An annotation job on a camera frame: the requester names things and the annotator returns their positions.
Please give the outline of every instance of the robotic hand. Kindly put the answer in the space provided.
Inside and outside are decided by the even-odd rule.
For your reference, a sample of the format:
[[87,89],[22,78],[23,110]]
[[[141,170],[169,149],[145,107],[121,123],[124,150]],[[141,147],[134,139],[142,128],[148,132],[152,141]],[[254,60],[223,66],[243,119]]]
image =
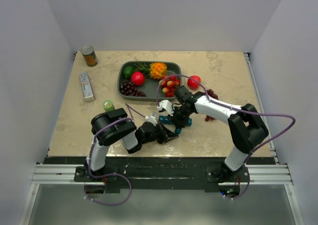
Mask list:
[[[212,176],[218,183],[230,181],[241,170],[251,151],[268,136],[268,130],[261,117],[236,112],[214,104],[211,100],[216,101],[215,99],[208,100],[203,92],[192,94],[184,86],[176,90],[175,96],[181,104],[180,106],[173,106],[168,100],[163,100],[159,104],[158,110],[159,112],[168,112],[168,119],[175,125],[176,129],[186,127],[192,113],[214,117],[229,126],[234,147],[220,167],[213,171]],[[245,106],[223,104],[231,108],[257,112],[251,104]],[[138,129],[133,122],[123,121],[100,133],[97,136],[99,144],[94,147],[91,157],[91,170],[98,171],[105,166],[105,157],[109,146],[118,140],[121,140],[128,153],[135,153],[141,149],[144,143],[156,140],[158,143],[164,144],[177,138],[177,134],[168,130],[162,123],[157,122],[156,115],[153,113],[150,117],[146,117],[147,121]],[[99,114],[91,121],[92,133],[96,134],[110,123],[125,117],[127,117],[127,113],[123,108]]]
[[[192,94],[185,86],[182,86],[174,95],[181,106],[173,107],[171,102],[163,100],[158,106],[158,111],[167,111],[169,114],[168,119],[177,129],[186,127],[189,116],[192,113],[200,113],[214,117],[227,124],[230,128],[234,147],[230,155],[221,164],[220,168],[213,171],[212,176],[215,178],[216,182],[222,183],[229,181],[232,176],[236,175],[242,168],[245,159],[251,151],[269,134],[260,116],[244,114],[219,106],[211,102],[218,100],[211,97],[208,100],[203,92]],[[226,104],[231,108],[257,112],[256,108],[251,104],[238,106],[224,102],[221,103]]]

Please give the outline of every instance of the wooden tabletop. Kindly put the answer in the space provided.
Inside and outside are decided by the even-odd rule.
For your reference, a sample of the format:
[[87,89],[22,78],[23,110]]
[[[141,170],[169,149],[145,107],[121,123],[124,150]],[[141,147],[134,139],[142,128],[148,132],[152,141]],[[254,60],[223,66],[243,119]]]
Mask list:
[[[49,156],[88,155],[92,141],[90,121],[104,112],[103,102],[107,99],[113,101],[115,108],[125,108],[127,102],[144,115],[157,111],[155,102],[127,101],[118,94],[118,73],[127,61],[174,62],[182,74],[200,76],[202,84],[214,90],[221,101],[251,103],[258,109],[242,52],[96,51],[96,55],[99,63],[95,67],[88,67],[80,52],[76,55]],[[83,97],[80,73],[85,71],[96,98],[93,102],[86,102]],[[144,119],[137,114],[134,117],[136,126],[141,126]],[[117,142],[110,147],[108,156],[228,156],[233,148],[229,127],[217,120],[205,122],[204,115],[192,114],[191,118],[192,126],[182,129],[179,138],[165,145],[148,143],[137,153],[128,154]],[[264,146],[254,156],[270,156],[269,147]]]

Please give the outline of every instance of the tray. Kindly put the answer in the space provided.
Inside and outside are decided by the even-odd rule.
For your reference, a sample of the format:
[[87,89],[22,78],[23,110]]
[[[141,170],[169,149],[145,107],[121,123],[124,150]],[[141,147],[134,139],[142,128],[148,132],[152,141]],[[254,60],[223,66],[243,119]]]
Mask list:
[[[141,62],[141,63],[147,63],[151,64],[157,61],[129,61],[123,64],[123,66],[120,69],[119,76],[118,76],[118,82],[117,82],[117,91],[118,93],[125,99],[127,100],[133,100],[133,101],[146,101],[146,102],[154,102],[156,101],[156,93],[157,93],[157,87],[159,85],[159,80],[155,80],[149,77],[149,75],[145,75],[146,81],[142,86],[136,86],[136,89],[138,91],[142,91],[145,93],[146,97],[133,97],[133,96],[125,96],[120,92],[120,84],[123,83],[124,81],[127,81],[128,79],[125,79],[123,76],[123,70],[128,67],[128,66],[134,66],[134,63],[136,62]],[[181,69],[179,65],[171,62],[163,62],[167,65],[167,73],[168,75],[176,74],[179,75],[181,74]],[[177,77],[177,79],[180,81],[180,86],[181,86],[181,77]],[[169,100],[173,101],[175,100],[175,97],[165,97],[164,93],[162,90],[159,89],[158,92],[158,98],[159,101],[162,100]]]

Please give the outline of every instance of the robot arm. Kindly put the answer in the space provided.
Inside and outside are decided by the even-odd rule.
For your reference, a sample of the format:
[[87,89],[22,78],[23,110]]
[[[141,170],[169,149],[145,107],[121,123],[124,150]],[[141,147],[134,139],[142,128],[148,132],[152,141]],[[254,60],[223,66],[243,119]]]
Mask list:
[[[173,107],[170,102],[164,100],[160,103],[158,110],[159,112],[167,111],[169,114],[168,119],[173,122],[177,129],[186,126],[192,113],[214,117],[229,126],[234,147],[229,156],[221,164],[219,170],[214,171],[214,176],[218,178],[219,182],[227,181],[236,174],[243,166],[245,159],[251,151],[269,134],[260,116],[244,114],[219,106],[211,102],[211,100],[218,100],[211,97],[208,100],[203,92],[192,94],[182,86],[175,92],[175,96],[181,104],[180,107]],[[238,106],[224,102],[221,103],[231,108],[257,112],[251,104]]]

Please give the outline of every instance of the red grapes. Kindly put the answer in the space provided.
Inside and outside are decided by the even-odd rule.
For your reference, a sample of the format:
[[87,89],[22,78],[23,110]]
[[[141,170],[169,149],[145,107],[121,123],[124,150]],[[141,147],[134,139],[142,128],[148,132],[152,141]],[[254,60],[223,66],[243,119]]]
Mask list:
[[121,94],[132,97],[146,97],[144,92],[138,91],[132,82],[124,81],[119,86]]
[[[212,89],[209,89],[209,90],[207,90],[207,91],[208,91],[208,95],[209,95],[211,98],[216,99],[216,100],[219,100],[218,95],[215,94]],[[210,117],[210,116],[206,116],[205,121],[208,122],[209,120],[213,121],[213,120],[215,120],[215,118]]]

